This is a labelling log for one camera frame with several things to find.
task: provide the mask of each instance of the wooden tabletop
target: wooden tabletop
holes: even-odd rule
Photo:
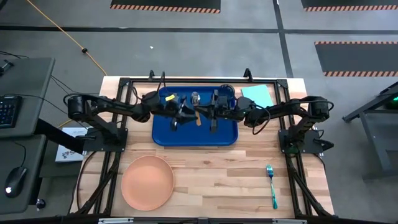
[[[101,95],[115,98],[120,77],[104,77]],[[291,98],[307,95],[304,80],[287,79]],[[168,83],[168,86],[218,85],[199,83]],[[253,84],[234,84],[236,96],[241,88]],[[139,95],[157,88],[156,83],[135,83]],[[274,89],[269,86],[274,103]],[[111,121],[111,113],[101,113]],[[292,199],[285,157],[280,153],[277,131],[279,120],[273,119],[257,136],[251,128],[238,123],[239,137],[226,147],[163,147],[155,144],[151,137],[152,118],[146,123],[127,119],[129,136],[122,155],[118,181],[114,193],[112,216],[121,217],[213,217],[213,218],[293,218]],[[175,188],[171,198],[162,207],[142,212],[131,208],[121,194],[121,179],[129,164],[138,157],[156,155],[164,158],[175,175]],[[80,203],[83,204],[93,193],[100,179],[104,153],[97,153],[89,161],[81,177]],[[272,208],[270,180],[266,165],[274,167],[274,187],[278,209]],[[308,188],[326,211],[333,213],[331,198],[322,163],[311,154],[303,155],[303,164]],[[304,212],[301,190],[298,190],[300,208]],[[104,191],[101,210],[106,204],[108,187]]]

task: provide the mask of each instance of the blue tray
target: blue tray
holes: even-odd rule
[[[177,93],[179,96],[185,95],[188,98],[188,104],[191,106],[190,97],[192,92],[196,91],[200,95],[201,104],[207,104],[211,100],[214,90],[219,86],[170,86],[167,91]],[[161,96],[167,96],[165,88],[159,90]],[[161,97],[162,103],[165,103],[164,97]],[[215,133],[210,132],[210,120],[200,115],[201,126],[197,126],[195,121],[177,125],[176,131],[171,131],[171,118],[163,116],[154,116],[152,126],[152,138],[156,144],[161,146],[229,146],[238,138],[238,125],[235,121],[218,119],[218,128]]]

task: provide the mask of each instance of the blue fork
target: blue fork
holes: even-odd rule
[[[271,179],[272,206],[274,207],[274,209],[277,209],[278,208],[278,203],[276,202],[274,184],[272,183],[272,178],[274,176],[274,171],[272,170],[272,166],[271,165],[267,165],[267,171],[268,171],[268,176]]]

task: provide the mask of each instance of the computer mouse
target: computer mouse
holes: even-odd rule
[[[27,169],[25,167],[16,167],[11,170],[4,186],[7,197],[14,198],[21,193],[26,173]]]

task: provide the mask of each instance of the computer keyboard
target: computer keyboard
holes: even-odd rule
[[[15,127],[21,102],[20,96],[0,97],[0,129]]]

